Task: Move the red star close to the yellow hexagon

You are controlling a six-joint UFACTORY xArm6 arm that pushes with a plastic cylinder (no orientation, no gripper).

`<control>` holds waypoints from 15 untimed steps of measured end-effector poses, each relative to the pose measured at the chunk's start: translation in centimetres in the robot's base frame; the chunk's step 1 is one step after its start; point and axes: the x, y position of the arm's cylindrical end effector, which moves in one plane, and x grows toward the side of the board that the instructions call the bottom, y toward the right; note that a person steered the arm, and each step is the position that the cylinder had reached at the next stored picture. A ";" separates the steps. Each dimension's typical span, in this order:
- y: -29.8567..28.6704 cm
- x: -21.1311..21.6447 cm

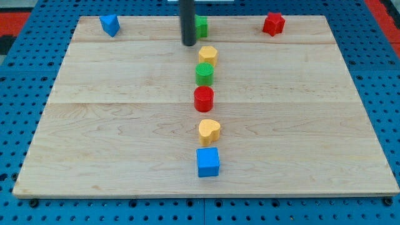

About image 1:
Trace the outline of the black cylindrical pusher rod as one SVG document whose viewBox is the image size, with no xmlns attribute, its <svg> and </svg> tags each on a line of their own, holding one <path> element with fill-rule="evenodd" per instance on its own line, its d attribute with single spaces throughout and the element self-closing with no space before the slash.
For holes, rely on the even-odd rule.
<svg viewBox="0 0 400 225">
<path fill-rule="evenodd" d="M 185 46 L 196 44 L 195 12 L 194 0 L 179 0 L 181 39 Z"/>
</svg>

